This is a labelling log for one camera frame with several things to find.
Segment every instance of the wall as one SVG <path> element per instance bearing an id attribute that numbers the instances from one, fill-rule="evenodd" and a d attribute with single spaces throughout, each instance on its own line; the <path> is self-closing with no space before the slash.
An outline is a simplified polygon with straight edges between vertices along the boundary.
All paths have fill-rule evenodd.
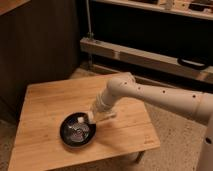
<path id="1" fill-rule="evenodd" d="M 75 1 L 33 0 L 0 16 L 0 118 L 18 119 L 28 84 L 66 79 L 78 63 Z"/>

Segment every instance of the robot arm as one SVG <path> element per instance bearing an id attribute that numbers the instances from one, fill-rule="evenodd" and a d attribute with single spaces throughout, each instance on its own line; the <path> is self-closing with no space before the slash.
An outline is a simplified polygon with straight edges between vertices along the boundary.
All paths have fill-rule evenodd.
<path id="1" fill-rule="evenodd" d="M 137 84 L 128 73 L 111 78 L 105 90 L 92 105 L 89 122 L 98 122 L 114 115 L 112 110 L 122 97 L 133 97 L 205 124 L 207 131 L 197 171 L 213 170 L 213 95 L 198 91 Z"/>

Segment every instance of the speckled floor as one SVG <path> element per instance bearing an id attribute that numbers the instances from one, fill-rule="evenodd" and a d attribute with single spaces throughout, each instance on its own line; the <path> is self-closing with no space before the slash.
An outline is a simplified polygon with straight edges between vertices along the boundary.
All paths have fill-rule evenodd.
<path id="1" fill-rule="evenodd" d="M 77 69 L 71 78 L 92 76 Z M 161 147 L 146 151 L 140 164 L 134 164 L 137 154 L 87 163 L 55 171 L 193 171 L 196 168 L 205 127 L 168 111 L 146 104 L 161 141 Z M 6 171 L 16 127 L 0 122 L 0 171 Z"/>

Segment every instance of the table leg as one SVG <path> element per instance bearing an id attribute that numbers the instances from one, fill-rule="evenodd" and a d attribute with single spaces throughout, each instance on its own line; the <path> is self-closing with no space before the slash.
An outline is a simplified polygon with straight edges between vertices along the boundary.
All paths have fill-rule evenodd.
<path id="1" fill-rule="evenodd" d="M 137 158 L 135 159 L 135 163 L 139 164 L 143 155 L 144 155 L 145 151 L 140 151 L 138 152 Z"/>

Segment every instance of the wooden table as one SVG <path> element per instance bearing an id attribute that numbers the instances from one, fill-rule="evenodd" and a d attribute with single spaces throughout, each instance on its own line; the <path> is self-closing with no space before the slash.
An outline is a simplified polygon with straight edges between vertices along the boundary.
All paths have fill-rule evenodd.
<path id="1" fill-rule="evenodd" d="M 97 124 L 92 142 L 69 149 L 59 136 L 70 114 L 88 111 L 113 75 L 30 85 L 21 113 L 9 171 L 40 171 L 140 152 L 160 146 L 144 103 L 123 98 L 117 117 Z"/>
<path id="2" fill-rule="evenodd" d="M 0 0 L 0 15 L 23 5 L 30 0 Z"/>

